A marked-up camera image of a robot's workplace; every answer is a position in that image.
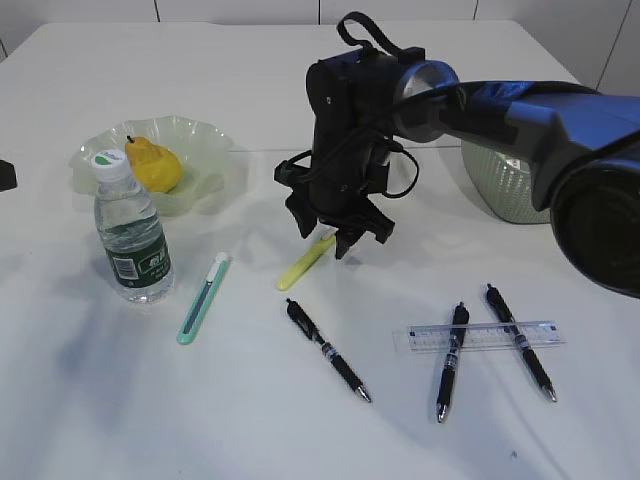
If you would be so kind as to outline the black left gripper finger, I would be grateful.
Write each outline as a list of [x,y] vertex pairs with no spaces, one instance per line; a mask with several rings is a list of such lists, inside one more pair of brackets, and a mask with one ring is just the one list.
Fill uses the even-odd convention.
[[8,191],[17,187],[15,167],[12,163],[0,160],[0,191]]

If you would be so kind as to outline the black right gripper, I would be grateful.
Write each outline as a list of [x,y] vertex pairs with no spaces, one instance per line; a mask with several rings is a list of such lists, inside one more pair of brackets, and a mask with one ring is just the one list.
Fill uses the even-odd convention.
[[304,156],[278,165],[275,180],[290,188],[285,206],[306,239],[318,223],[334,225],[335,258],[342,259],[366,233],[384,244],[395,222],[370,200],[387,193],[389,154],[401,135],[385,109],[408,96],[408,86],[425,87],[425,52],[396,54],[358,49],[319,60],[306,74],[315,115],[313,143]]

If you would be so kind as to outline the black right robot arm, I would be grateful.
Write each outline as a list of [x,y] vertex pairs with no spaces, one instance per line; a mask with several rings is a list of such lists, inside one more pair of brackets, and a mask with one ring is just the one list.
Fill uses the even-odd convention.
[[306,91],[315,115],[310,161],[278,165],[286,207],[302,235],[337,231],[343,256],[365,233],[394,224],[371,201],[387,194],[387,156],[401,140],[449,135],[525,162],[531,203],[585,277],[639,293],[639,101],[560,81],[462,82],[420,48],[362,48],[314,63]]

